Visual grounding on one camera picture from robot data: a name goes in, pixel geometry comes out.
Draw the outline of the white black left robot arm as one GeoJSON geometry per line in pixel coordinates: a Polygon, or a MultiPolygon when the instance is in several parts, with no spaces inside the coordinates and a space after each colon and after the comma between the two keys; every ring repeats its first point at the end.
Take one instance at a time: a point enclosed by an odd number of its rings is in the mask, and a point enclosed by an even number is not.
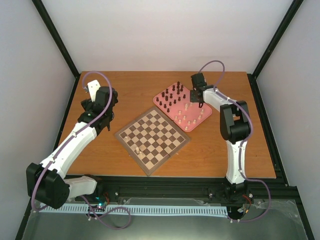
{"type": "Polygon", "coordinates": [[[67,179],[66,174],[85,147],[104,128],[110,128],[116,103],[118,93],[114,88],[99,87],[95,92],[95,99],[81,102],[84,112],[68,137],[41,163],[31,163],[27,167],[27,193],[34,210],[37,209],[36,201],[58,209],[67,200],[82,195],[87,195],[95,202],[103,198],[104,188],[98,177],[86,174],[67,179]]]}

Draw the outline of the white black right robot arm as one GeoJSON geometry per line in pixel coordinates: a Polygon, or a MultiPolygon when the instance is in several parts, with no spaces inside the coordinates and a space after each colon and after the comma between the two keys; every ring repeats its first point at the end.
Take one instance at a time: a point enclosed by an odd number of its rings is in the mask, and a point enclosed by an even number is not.
{"type": "Polygon", "coordinates": [[[227,183],[223,194],[226,199],[235,198],[246,191],[245,152],[252,133],[248,105],[208,85],[202,73],[193,74],[191,82],[190,101],[198,103],[199,107],[208,104],[219,111],[220,134],[227,146],[227,183]]]}

